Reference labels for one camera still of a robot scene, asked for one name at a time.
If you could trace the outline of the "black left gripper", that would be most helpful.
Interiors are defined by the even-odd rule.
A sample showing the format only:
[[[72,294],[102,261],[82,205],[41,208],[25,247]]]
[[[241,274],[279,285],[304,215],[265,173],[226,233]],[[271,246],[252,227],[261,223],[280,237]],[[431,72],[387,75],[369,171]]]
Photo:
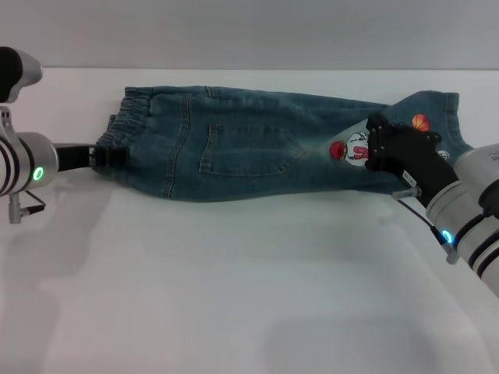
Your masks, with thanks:
[[[91,144],[56,143],[58,171],[79,168],[117,168],[124,166],[129,159],[127,148],[95,147]]]

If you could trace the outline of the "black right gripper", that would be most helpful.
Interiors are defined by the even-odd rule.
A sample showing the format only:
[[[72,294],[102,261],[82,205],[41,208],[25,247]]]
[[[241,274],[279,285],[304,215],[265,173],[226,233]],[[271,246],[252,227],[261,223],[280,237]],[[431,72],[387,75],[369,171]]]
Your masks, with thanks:
[[[452,166],[437,152],[441,136],[435,132],[389,122],[382,114],[371,115],[366,123],[370,171],[386,171],[410,186],[414,181],[423,206],[448,185],[458,181]]]

